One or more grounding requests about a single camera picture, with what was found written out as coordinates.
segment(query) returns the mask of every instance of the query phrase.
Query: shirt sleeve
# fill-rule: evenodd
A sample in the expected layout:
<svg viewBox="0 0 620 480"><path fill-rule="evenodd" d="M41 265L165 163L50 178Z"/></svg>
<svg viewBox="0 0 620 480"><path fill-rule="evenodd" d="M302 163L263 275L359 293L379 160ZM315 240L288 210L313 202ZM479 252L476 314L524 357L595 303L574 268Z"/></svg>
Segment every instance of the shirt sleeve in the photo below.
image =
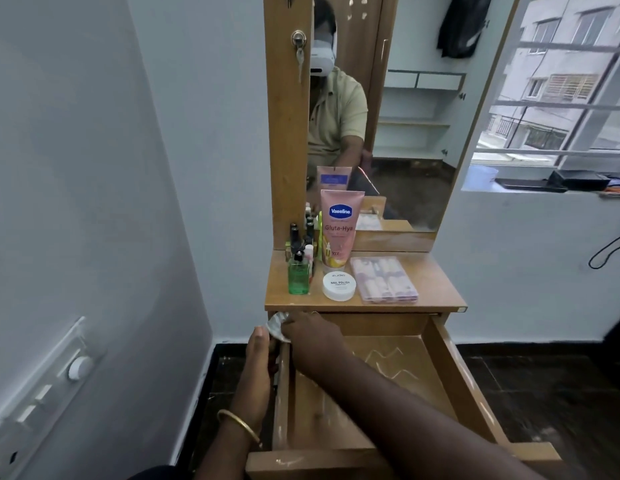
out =
<svg viewBox="0 0 620 480"><path fill-rule="evenodd" d="M367 100L361 84L356 82L341 112L341 137L358 136L365 139Z"/></svg>

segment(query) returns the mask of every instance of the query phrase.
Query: beige polo shirt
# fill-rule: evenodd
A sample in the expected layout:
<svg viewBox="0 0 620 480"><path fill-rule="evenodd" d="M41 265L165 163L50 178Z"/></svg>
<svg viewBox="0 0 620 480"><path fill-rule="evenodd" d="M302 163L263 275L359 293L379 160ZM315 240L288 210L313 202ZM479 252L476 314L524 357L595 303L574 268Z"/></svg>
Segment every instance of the beige polo shirt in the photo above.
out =
<svg viewBox="0 0 620 480"><path fill-rule="evenodd" d="M330 166L341 153L341 138L365 139L367 100L361 84L335 67L310 116L308 124L308 175L317 166Z"/></svg>

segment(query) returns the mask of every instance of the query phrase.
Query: wooden dressing table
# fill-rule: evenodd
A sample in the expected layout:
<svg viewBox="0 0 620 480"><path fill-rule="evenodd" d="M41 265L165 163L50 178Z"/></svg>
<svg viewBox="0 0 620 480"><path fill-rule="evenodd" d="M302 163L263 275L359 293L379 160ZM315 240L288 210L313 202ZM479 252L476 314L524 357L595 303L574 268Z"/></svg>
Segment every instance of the wooden dressing table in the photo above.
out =
<svg viewBox="0 0 620 480"><path fill-rule="evenodd" d="M306 202L310 59L306 47L306 63L299 83L290 34L295 30L311 32L312 0L294 0L290 6L286 0L264 0L264 9L274 236L266 312L320 312L325 319L338 324L353 353L379 373L537 469L560 463L549 443L508 441L450 339L445 322L450 313L465 312L467 304L429 254L435 232L414 232L407 221L386 221L382 231L356 233L352 255L399 258L418 291L415 303L365 303L358 291L349 301L331 301L321 291L320 258L310 293L288 293L285 241L290 223L304 221ZM394 12L381 15L390 17L393 23L394 13L395 6ZM379 29L379 37L387 39L389 35ZM385 74L385 67L376 72ZM380 208L382 215L384 205L383 197L366 198L363 209L379 213ZM351 273L349 264L346 271ZM279 374L273 449L250 453L246 470L252 479L394 477L379 452L347 416L320 388L295 371L288 344L282 346Z"/></svg>

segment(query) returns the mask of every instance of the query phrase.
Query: green bottle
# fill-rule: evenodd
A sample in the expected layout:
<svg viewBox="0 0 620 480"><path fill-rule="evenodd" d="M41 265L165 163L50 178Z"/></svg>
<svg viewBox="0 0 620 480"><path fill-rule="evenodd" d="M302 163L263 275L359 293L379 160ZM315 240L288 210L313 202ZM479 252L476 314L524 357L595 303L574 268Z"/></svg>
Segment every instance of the green bottle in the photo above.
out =
<svg viewBox="0 0 620 480"><path fill-rule="evenodd" d="M304 259L304 252L297 251L288 262L288 292L290 294L308 294L310 291L309 264Z"/></svg>

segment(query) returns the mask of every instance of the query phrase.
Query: vaseline logo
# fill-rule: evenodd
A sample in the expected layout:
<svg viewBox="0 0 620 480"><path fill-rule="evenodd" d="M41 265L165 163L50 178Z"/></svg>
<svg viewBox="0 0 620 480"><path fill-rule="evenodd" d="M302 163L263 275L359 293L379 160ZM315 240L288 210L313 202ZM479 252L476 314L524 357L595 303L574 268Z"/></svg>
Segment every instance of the vaseline logo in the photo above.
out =
<svg viewBox="0 0 620 480"><path fill-rule="evenodd" d="M342 203L333 205L330 207L330 217L334 217L335 219L347 219L348 217L352 217L352 207Z"/></svg>

